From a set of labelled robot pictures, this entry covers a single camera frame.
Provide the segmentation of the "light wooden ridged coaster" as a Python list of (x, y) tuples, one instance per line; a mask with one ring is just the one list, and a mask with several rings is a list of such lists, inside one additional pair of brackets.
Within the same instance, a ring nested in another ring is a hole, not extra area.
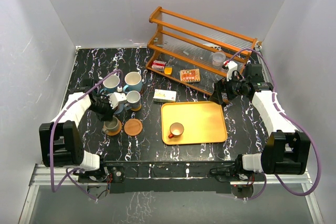
[(124, 132), (129, 136), (139, 135), (142, 129), (142, 122), (138, 119), (129, 119), (124, 125)]

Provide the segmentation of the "clear plastic cup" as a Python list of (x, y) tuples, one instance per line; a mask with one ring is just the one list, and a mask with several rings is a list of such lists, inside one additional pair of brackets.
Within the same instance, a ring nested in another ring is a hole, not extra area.
[(212, 54), (212, 65), (215, 67), (221, 67), (226, 60), (226, 55), (223, 52), (214, 52)]

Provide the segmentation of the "small red orange cup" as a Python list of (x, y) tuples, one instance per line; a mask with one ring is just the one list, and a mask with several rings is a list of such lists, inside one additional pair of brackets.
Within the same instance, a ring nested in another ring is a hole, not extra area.
[(179, 137), (184, 133), (184, 126), (181, 123), (175, 122), (170, 126), (170, 134), (168, 138)]

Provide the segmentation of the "yellow serving tray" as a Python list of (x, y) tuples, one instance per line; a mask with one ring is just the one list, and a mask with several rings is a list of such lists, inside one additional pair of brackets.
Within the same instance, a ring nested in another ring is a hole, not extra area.
[[(182, 124), (184, 131), (169, 138), (173, 123)], [(222, 143), (228, 137), (223, 109), (211, 101), (166, 103), (161, 107), (161, 125), (167, 145)]]

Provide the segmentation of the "orange wooden shelf rack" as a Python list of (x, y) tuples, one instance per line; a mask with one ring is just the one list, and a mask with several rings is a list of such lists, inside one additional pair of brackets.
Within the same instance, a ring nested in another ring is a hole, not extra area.
[[(256, 38), (247, 37), (182, 14), (157, 7), (150, 15), (149, 22), (156, 24), (156, 31), (147, 47), (153, 50), (153, 56), (146, 68), (178, 83), (180, 71), (199, 69), (200, 82), (187, 83), (186, 86), (211, 95), (214, 84), (226, 77), (221, 67), (212, 65), (212, 54), (223, 52), (226, 60), (231, 59), (243, 72), (245, 65), (255, 48)], [(173, 68), (171, 76), (151, 68), (154, 60), (165, 61)]]

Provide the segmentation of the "grey blue speckled mug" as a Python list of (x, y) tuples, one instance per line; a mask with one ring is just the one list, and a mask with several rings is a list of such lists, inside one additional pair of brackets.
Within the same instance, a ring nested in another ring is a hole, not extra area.
[(141, 95), (137, 91), (130, 91), (126, 95), (127, 102), (124, 105), (125, 110), (138, 111), (141, 108)]

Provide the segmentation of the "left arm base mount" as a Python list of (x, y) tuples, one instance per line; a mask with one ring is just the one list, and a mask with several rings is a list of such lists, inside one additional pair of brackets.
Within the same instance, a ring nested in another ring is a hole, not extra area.
[(75, 172), (78, 180), (81, 183), (105, 183), (107, 189), (110, 189), (112, 184), (120, 184), (125, 181), (125, 169), (119, 165), (102, 164), (98, 170), (79, 171)]

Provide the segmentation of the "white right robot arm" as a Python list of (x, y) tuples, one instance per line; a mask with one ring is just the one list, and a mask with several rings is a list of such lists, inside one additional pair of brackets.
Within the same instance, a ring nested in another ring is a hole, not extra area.
[(237, 64), (227, 60), (223, 69), (227, 72), (226, 77), (214, 84), (210, 100), (222, 105), (224, 95), (229, 101), (246, 96), (261, 116), (268, 133), (261, 153), (237, 156), (235, 176), (247, 180), (253, 172), (302, 175), (306, 170), (310, 140), (282, 116), (274, 87), (264, 80), (262, 65), (248, 64), (244, 74), (240, 74)]

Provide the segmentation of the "large blue mug back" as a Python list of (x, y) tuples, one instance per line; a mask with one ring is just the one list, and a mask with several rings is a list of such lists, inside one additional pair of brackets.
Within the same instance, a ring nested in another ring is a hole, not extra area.
[(99, 94), (111, 94), (122, 91), (122, 85), (120, 78), (117, 75), (111, 75), (103, 81), (103, 88), (99, 91)]

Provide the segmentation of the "orange yellow small packet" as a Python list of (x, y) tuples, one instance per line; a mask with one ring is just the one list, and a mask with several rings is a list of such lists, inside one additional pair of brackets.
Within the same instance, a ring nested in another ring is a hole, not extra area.
[(168, 75), (168, 76), (171, 76), (172, 75), (172, 72), (173, 72), (173, 68), (170, 67), (170, 66), (166, 66), (164, 68), (164, 74)]

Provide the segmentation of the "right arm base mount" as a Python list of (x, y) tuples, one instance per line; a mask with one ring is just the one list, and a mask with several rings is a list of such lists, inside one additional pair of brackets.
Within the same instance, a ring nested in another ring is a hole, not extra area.
[(255, 174), (262, 174), (264, 185), (260, 194), (266, 189), (267, 178), (261, 166), (261, 154), (239, 154), (231, 165), (224, 165), (222, 167), (213, 167), (209, 170), (209, 174), (215, 178), (234, 177), (237, 180), (242, 180), (241, 176), (247, 177), (246, 185), (251, 185), (250, 180), (255, 177)]

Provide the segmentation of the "large blue mug front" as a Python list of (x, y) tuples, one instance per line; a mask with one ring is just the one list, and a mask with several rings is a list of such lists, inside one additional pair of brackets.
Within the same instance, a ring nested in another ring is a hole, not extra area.
[(125, 86), (123, 87), (123, 93), (127, 94), (131, 91), (137, 91), (141, 93), (142, 90), (142, 77), (138, 72), (129, 72), (126, 74)]

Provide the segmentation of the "orange snack package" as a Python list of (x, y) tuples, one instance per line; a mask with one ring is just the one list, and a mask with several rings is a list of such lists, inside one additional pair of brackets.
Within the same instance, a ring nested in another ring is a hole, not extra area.
[(180, 71), (180, 80), (186, 83), (200, 82), (200, 70), (199, 69), (185, 69)]

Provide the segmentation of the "white yellow carton box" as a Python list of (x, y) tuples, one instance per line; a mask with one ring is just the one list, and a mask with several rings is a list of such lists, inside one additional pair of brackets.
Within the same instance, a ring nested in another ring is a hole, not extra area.
[(176, 102), (176, 91), (155, 89), (153, 101), (162, 103)]

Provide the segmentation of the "large blue mug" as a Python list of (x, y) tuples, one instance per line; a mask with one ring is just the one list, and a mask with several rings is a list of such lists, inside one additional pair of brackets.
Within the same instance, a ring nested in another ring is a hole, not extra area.
[(127, 94), (131, 91), (137, 91), (141, 93), (142, 90), (142, 77), (138, 72), (129, 72), (126, 74), (125, 86), (123, 87), (123, 93)]
[(117, 75), (111, 75), (103, 81), (103, 88), (99, 91), (99, 94), (111, 94), (122, 91), (122, 85), (120, 78)]

